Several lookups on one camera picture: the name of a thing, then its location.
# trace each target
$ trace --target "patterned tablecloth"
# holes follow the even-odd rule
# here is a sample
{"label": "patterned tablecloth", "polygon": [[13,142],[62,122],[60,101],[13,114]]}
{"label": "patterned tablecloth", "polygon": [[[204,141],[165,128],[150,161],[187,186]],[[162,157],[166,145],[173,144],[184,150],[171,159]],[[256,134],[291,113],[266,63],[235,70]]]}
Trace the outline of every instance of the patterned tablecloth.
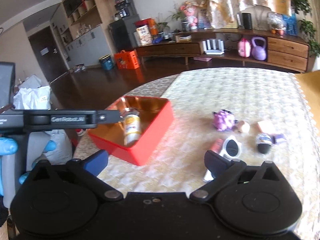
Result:
{"label": "patterned tablecloth", "polygon": [[[320,160],[311,114],[290,73],[254,68],[214,68],[184,72],[145,84],[128,95],[168,98],[175,121],[145,166],[135,166],[110,156],[99,178],[126,194],[128,191],[185,191],[201,187],[204,153],[216,138],[234,134],[248,165],[265,160],[276,163],[303,204],[295,229],[302,239],[320,237]],[[227,109],[251,126],[248,134],[217,132],[212,111]],[[257,152],[255,123],[271,120],[288,142],[267,155]],[[86,158],[98,149],[88,135],[75,157]]]}

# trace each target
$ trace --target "dark brown floor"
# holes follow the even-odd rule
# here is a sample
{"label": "dark brown floor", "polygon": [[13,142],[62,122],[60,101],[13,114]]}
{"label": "dark brown floor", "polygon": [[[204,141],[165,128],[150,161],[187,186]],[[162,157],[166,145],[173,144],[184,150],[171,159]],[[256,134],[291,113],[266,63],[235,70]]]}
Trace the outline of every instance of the dark brown floor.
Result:
{"label": "dark brown floor", "polygon": [[[145,63],[145,68],[141,66],[136,70],[88,69],[65,75],[51,84],[52,92],[57,99],[52,98],[53,107],[60,109],[105,109],[125,93],[147,82],[187,70],[213,67],[242,67],[242,62],[221,59],[202,62],[189,59],[187,67],[182,57],[153,58]],[[295,71],[256,63],[246,63],[246,67],[295,73]]]}

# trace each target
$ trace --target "black refrigerator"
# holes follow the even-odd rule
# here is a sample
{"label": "black refrigerator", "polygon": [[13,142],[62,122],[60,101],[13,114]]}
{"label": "black refrigerator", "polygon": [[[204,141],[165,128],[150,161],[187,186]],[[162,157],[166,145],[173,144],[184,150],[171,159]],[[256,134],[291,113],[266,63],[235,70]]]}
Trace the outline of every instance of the black refrigerator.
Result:
{"label": "black refrigerator", "polygon": [[109,24],[114,43],[118,52],[121,50],[133,50],[137,47],[137,42],[134,36],[136,32],[135,22],[140,21],[139,14],[123,17]]}

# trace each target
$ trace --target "trash can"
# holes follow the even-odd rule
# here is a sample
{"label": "trash can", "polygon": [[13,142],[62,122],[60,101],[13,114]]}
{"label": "trash can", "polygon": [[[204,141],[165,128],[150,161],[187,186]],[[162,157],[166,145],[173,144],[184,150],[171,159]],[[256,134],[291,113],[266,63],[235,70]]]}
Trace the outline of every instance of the trash can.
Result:
{"label": "trash can", "polygon": [[110,55],[105,55],[105,56],[99,58],[99,62],[100,62],[101,67],[104,70],[110,70],[114,66]]}

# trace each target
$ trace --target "kettlebell handle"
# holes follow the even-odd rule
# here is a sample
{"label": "kettlebell handle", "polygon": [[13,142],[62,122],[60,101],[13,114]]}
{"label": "kettlebell handle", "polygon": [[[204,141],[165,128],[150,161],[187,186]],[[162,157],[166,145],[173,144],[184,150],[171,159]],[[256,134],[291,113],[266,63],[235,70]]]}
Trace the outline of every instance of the kettlebell handle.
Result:
{"label": "kettlebell handle", "polygon": [[254,47],[257,47],[257,44],[256,44],[255,40],[263,41],[263,46],[262,46],[263,49],[265,49],[265,48],[267,47],[267,41],[266,41],[265,38],[262,38],[262,37],[253,37],[253,38],[252,38],[252,45],[253,45]]}

